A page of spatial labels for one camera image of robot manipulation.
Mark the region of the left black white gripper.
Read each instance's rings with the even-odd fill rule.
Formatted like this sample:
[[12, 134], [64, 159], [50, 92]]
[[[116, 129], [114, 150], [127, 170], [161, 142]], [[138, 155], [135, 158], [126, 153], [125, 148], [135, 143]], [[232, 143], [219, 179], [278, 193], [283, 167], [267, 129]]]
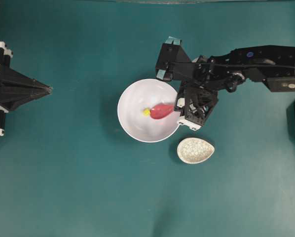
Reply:
[[[12, 57], [12, 50], [6, 46], [5, 42], [0, 41], [0, 137], [5, 135], [7, 113], [51, 93], [47, 90], [51, 89], [50, 86], [10, 69], [10, 59]], [[37, 89], [1, 89], [4, 83]]]

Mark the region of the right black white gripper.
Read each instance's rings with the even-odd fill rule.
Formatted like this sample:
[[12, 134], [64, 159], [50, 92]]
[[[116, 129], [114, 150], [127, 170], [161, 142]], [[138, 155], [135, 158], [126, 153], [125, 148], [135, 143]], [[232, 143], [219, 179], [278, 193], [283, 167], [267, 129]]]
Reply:
[[182, 82], [176, 96], [174, 111], [179, 112], [179, 126], [199, 130], [218, 102], [218, 93], [201, 86]]

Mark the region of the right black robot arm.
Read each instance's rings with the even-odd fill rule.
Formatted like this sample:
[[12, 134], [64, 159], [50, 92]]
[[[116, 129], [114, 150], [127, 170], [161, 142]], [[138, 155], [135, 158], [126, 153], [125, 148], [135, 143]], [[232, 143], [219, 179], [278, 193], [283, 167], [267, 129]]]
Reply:
[[239, 48], [194, 60], [178, 56], [171, 62], [170, 78], [181, 81], [174, 105], [179, 124], [198, 130], [216, 106], [218, 92], [234, 93], [248, 79], [270, 92], [295, 92], [295, 47]]

